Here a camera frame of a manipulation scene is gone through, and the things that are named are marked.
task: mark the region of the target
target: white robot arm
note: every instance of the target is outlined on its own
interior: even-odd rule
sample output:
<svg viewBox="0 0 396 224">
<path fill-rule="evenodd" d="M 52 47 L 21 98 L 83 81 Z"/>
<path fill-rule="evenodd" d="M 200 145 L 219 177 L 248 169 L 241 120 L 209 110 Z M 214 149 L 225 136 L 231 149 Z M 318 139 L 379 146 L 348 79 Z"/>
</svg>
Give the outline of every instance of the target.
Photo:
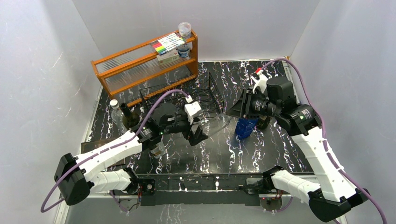
<svg viewBox="0 0 396 224">
<path fill-rule="evenodd" d="M 303 151 L 319 183 L 301 179 L 276 166 L 264 172 L 263 180 L 251 187 L 286 191 L 309 204 L 312 212 L 323 222 L 332 221 L 366 201 L 367 197 L 340 174 L 339 170 L 343 167 L 322 137 L 319 116 L 311 106 L 297 103 L 292 82 L 286 77 L 267 79 L 262 74 L 254 82 L 254 88 L 244 90 L 227 114 L 246 119 L 275 117 L 279 126 Z M 329 160 L 328 154 L 339 169 Z"/>
<path fill-rule="evenodd" d="M 175 92 L 185 96 L 184 111 L 177 111 L 171 103 L 162 100 Z M 155 180 L 138 178 L 131 168 L 113 172 L 102 172 L 107 167 L 128 156 L 140 153 L 144 149 L 156 150 L 163 134 L 182 133 L 193 146 L 208 138 L 202 127 L 195 132 L 191 127 L 193 121 L 202 110 L 197 102 L 192 102 L 191 96 L 181 90 L 171 90 L 162 95 L 148 112 L 145 119 L 138 125 L 131 122 L 131 130 L 118 139 L 105 144 L 91 152 L 72 156 L 70 153 L 61 157 L 54 180 L 55 186 L 45 198 L 41 212 L 46 212 L 61 201 L 67 205 L 75 205 L 90 193 L 122 190 L 134 194 L 139 189 L 147 194 L 154 193 Z M 50 195 L 59 188 L 63 198 L 57 203 L 44 208 Z"/>
</svg>

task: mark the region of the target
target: black metal frame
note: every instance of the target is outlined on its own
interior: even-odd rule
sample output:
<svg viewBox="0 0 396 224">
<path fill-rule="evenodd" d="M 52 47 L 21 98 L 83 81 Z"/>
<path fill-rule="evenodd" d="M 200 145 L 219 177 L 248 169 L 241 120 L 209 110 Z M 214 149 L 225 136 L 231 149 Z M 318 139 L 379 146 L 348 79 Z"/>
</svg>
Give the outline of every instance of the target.
<svg viewBox="0 0 396 224">
<path fill-rule="evenodd" d="M 314 175 L 313 172 L 292 172 L 293 175 Z M 258 192 L 248 194 L 238 186 L 245 185 L 246 179 L 263 178 L 263 173 L 249 174 L 138 174 L 139 178 L 155 181 L 154 194 L 143 193 L 141 206 L 162 204 L 244 204 L 260 206 Z M 116 195 L 128 195 L 115 190 Z"/>
</svg>

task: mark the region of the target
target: wire basket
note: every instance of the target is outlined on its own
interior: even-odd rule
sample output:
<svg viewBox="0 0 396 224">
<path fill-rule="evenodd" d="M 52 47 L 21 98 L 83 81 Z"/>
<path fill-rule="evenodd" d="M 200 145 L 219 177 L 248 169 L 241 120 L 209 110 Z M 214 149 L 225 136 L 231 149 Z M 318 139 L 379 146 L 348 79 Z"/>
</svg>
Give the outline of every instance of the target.
<svg viewBox="0 0 396 224">
<path fill-rule="evenodd" d="M 199 102 L 203 112 L 201 120 L 213 118 L 223 112 L 224 99 L 210 72 L 200 74 L 196 79 L 192 79 L 180 85 L 178 85 L 178 81 L 175 81 L 140 89 L 145 111 L 149 111 L 163 93 L 172 89 L 183 90 L 185 93 L 191 95 L 194 101 Z M 178 111 L 183 110 L 184 104 L 186 103 L 184 95 L 179 92 L 168 95 L 163 101 L 171 102 L 176 106 Z"/>
</svg>

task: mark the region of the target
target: wine bottle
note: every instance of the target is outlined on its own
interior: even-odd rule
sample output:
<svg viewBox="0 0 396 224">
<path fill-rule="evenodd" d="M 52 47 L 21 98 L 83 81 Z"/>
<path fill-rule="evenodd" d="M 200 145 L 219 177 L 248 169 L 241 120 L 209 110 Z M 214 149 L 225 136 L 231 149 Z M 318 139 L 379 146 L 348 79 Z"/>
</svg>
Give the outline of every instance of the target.
<svg viewBox="0 0 396 224">
<path fill-rule="evenodd" d="M 122 123 L 127 129 L 130 129 L 139 123 L 139 115 L 136 112 L 131 111 L 126 103 L 122 103 L 120 105 L 120 109 L 124 113 L 124 116 L 122 117 Z"/>
</svg>

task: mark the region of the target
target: bottle cap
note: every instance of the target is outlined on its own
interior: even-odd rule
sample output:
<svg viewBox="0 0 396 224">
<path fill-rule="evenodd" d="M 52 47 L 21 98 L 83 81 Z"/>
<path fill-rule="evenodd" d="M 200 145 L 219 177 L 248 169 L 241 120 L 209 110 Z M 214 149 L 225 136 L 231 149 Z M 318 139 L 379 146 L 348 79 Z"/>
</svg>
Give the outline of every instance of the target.
<svg viewBox="0 0 396 224">
<path fill-rule="evenodd" d="M 110 100 L 110 106 L 114 109 L 114 108 L 118 108 L 119 107 L 119 105 L 118 105 L 118 100 L 116 100 L 116 99 L 112 99 L 112 100 Z"/>
</svg>

